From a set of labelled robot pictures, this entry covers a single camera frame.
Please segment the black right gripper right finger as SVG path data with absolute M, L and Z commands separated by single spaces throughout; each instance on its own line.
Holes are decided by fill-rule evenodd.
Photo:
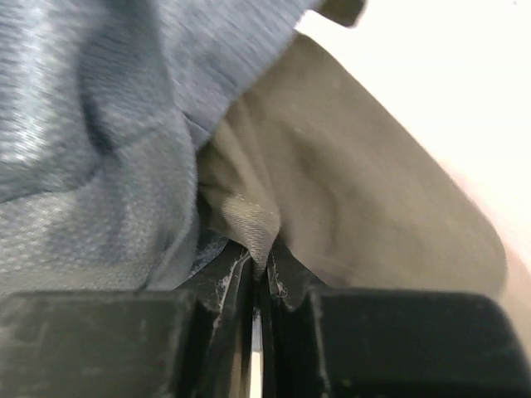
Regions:
M 282 242 L 260 286 L 266 397 L 527 397 L 530 365 L 478 294 L 334 289 Z

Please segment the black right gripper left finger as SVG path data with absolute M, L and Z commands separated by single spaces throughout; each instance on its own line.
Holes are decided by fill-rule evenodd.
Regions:
M 173 291 L 11 295 L 1 394 L 246 397 L 252 307 L 252 259 L 234 243 Z

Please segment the blue-grey pillowcase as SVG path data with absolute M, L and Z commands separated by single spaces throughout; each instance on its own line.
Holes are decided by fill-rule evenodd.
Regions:
M 362 1 L 4 1 L 1 293 L 172 290 L 228 240 L 331 284 L 496 296 L 504 248 L 295 25 Z

